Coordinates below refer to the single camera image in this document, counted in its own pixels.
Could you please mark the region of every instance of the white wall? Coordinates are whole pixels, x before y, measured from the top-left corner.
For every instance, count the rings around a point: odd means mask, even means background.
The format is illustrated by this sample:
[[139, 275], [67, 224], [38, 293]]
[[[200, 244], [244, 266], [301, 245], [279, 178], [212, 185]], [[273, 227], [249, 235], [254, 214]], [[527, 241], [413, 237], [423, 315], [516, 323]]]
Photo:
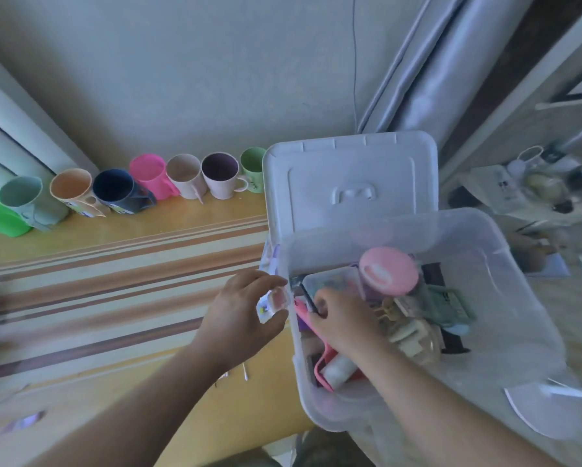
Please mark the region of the white wall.
[[[357, 0], [362, 115], [422, 0]], [[99, 167], [351, 134], [352, 0], [0, 0], [0, 62]]]

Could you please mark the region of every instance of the pink container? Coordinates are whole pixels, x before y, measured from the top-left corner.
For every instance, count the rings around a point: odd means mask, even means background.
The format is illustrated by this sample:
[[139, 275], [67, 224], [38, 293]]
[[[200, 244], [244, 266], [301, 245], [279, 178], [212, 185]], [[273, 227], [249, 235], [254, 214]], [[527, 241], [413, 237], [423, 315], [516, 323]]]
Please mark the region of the pink container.
[[129, 173], [136, 182], [153, 192], [157, 200], [165, 200], [179, 194], [178, 188], [166, 173], [166, 161], [154, 154], [135, 157], [129, 165]]

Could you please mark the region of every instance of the plastic storage box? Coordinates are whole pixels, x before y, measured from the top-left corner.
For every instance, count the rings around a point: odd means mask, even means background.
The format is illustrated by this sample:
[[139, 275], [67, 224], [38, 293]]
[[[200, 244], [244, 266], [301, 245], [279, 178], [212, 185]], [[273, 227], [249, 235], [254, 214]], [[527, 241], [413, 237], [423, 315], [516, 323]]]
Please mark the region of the plastic storage box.
[[[565, 367], [559, 332], [516, 266], [496, 224], [473, 209], [437, 208], [435, 144], [425, 133], [383, 133], [287, 142], [264, 158], [270, 233], [278, 273], [348, 265], [375, 246], [393, 246], [441, 263], [445, 284], [460, 290], [477, 321], [464, 345], [427, 369], [455, 390], [509, 387]], [[313, 385], [306, 358], [316, 351], [290, 318], [300, 400], [330, 431], [367, 424], [386, 409], [367, 380], [336, 393]]]

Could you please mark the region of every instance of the right hand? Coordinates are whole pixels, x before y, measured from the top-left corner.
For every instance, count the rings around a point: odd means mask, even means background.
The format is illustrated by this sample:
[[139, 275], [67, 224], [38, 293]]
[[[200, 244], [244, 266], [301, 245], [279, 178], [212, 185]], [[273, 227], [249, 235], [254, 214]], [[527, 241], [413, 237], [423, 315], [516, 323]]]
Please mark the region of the right hand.
[[369, 305], [346, 291], [322, 288], [315, 295], [319, 313], [308, 320], [319, 337], [339, 353], [354, 359], [357, 351], [376, 339], [385, 339]]

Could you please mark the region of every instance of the navy blue mug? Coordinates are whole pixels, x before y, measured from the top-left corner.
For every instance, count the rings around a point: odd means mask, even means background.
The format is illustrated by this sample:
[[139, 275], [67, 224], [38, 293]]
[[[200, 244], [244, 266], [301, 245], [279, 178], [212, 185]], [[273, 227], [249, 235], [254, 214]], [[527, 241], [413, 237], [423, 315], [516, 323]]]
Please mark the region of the navy blue mug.
[[131, 215], [155, 206], [153, 192], [139, 185], [131, 174], [122, 169], [100, 172], [92, 183], [92, 192], [117, 213]]

